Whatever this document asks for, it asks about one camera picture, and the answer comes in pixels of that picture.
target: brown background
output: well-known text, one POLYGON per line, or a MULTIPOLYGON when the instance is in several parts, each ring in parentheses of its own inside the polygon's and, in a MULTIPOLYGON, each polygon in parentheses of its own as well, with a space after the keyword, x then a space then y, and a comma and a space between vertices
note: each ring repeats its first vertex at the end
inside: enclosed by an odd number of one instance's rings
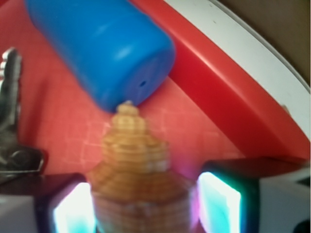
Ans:
POLYGON ((310 86, 309 0, 219 0, 261 34, 310 86))

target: blue plastic cylinder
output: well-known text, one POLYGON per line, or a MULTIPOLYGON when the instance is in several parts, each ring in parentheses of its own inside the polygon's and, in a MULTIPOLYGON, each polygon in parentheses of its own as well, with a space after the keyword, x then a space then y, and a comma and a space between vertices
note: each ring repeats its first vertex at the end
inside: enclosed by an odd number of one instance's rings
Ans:
POLYGON ((164 81, 171 39, 126 0, 25 0, 35 27, 102 109, 138 105, 164 81))

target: stacked orange piece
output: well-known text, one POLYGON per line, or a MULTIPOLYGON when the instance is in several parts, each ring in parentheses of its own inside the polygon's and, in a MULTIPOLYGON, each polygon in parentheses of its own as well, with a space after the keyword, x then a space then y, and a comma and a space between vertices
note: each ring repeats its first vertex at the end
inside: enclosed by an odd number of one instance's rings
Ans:
POLYGON ((103 139, 104 160, 88 174, 105 233, 188 233, 194 183, 170 170, 168 144, 150 135, 130 102, 103 139))

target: metal clip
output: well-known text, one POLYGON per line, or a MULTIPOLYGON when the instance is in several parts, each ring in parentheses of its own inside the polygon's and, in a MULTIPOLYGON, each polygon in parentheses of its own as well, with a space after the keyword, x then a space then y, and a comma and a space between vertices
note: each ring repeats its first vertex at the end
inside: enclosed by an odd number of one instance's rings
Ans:
POLYGON ((42 151, 22 146, 17 139, 18 80, 21 56, 15 48, 2 55, 0 64, 0 176, 36 173, 42 169, 42 151))

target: cyan light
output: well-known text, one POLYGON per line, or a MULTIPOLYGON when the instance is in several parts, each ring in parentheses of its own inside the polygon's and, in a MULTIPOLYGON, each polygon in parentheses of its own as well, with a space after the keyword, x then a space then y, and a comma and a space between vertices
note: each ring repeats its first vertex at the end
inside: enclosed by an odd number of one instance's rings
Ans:
POLYGON ((90 185, 78 184, 54 209, 53 217, 57 233, 95 233, 90 185))
POLYGON ((241 194, 210 172, 198 178, 200 220, 206 232, 240 233, 241 194))

